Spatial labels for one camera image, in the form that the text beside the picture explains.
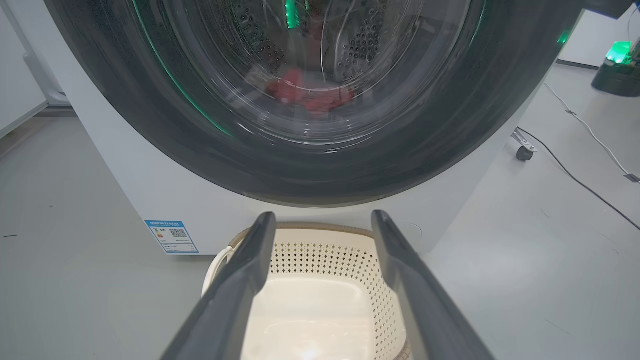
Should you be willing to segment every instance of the gray floor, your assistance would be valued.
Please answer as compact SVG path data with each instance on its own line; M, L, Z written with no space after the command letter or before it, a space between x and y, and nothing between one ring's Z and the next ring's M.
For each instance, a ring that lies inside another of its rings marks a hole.
M640 100L548 83L640 174ZM542 89L522 121L640 222L632 184ZM640 231L544 151L509 140L426 261L497 359L637 359ZM0 358L155 359L198 300L211 257L164 255L78 120L54 120L0 160Z

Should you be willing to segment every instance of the washing machine door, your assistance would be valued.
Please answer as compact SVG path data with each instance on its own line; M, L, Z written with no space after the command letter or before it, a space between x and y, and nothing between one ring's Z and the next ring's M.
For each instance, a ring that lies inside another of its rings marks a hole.
M48 0L132 127L256 199L388 197L518 109L581 7L556 0Z

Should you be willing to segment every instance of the green light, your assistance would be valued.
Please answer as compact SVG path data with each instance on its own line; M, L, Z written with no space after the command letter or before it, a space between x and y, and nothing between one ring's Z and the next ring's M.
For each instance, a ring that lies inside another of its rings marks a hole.
M564 30L561 34L560 37L558 38L558 44L564 44L567 39L569 39L569 30Z
M631 61L631 57L629 57L630 49L631 41L616 41L607 53L607 60L616 64L628 64Z
M200 112L202 114L202 116L205 117L205 119L207 119L213 126L215 126L216 128L218 128L218 130L222 131L223 133L231 136L231 134L229 132L227 132L226 130L224 130L222 127L220 127L218 124L215 123L215 121L213 121L212 118L210 118L210 116L208 116L204 110L199 107L199 105L196 104L196 102L193 100L193 98L191 98L191 96L189 94L187 94L187 92L182 88L182 86L180 86L180 84L178 84L178 81L175 79L175 77L173 76L173 74L169 71L169 68L166 66L166 64L164 63L164 61L162 60L162 58L160 57L160 54L158 53L156 46L154 45L154 43L151 41L151 36L149 35L149 32L147 31L147 27L145 26L145 23L142 21L142 15L140 15L140 10L138 9L138 3L136 2L136 0L133 0L133 7L136 9L136 15L138 15L138 20L140 20L140 25L142 25L142 30L145 33L145 37L147 38L147 41L149 42L149 45L151 45L151 49L153 49L154 53L156 54L156 57L158 58L158 61L160 62L160 65L162 65L162 67L164 68L164 71L166 72L167 75L169 75L169 78L171 78L171 80L173 81L173 83L175 84L175 86L178 88L178 90L180 90L180 93L191 103L191 105L193 105L194 108L196 108L196 110L198 110L198 112Z
M300 18L298 17L298 9L296 9L296 1L286 0L284 7L287 10L287 25L289 29L297 28L300 25Z

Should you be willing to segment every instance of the black cable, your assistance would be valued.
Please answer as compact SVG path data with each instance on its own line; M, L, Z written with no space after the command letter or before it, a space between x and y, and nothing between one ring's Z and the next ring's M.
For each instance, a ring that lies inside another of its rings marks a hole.
M600 200L602 200L602 202L604 202L605 204L609 205L610 208L612 208L613 210L615 210L618 214L620 214L620 216L622 216L623 218L625 218L628 222L631 223L631 225L635 226L636 229L640 230L640 226L638 226L635 222L633 222L633 220L629 219L625 214L622 213L622 211L618 210L615 206L611 205L610 202L606 201L605 199L602 198L602 196L598 195L598 193L596 193L595 191L593 191L590 187L586 186L585 184L583 184L580 180L576 179L575 176L571 175L571 173L569 172L569 170L566 169L566 167L564 167L564 165L562 165L562 163L560 162L560 159L558 159L556 157L556 155L551 151L551 149L549 149L548 146L545 145L545 143L543 143L539 138L536 138L533 134L531 134L530 132L526 131L525 129L518 127L518 129L520 129L520 131L522 131L523 133L531 136L532 138L536 139L537 142L539 142L542 146L545 147L545 149L549 152L549 154L551 154L551 156L554 157L554 159L556 159L556 161L558 162L558 164L562 167L562 169L567 173L567 175L569 175L573 180L575 180L576 183L579 183L580 185L582 185L583 188L589 190L593 195L596 195L596 197Z

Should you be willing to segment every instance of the beige plastic basket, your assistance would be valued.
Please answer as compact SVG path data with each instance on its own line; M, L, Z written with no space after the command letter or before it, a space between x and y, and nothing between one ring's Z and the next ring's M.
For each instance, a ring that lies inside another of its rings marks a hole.
M202 294L247 231L216 256ZM279 223L241 359L407 360L409 355L397 295L382 279L371 232Z

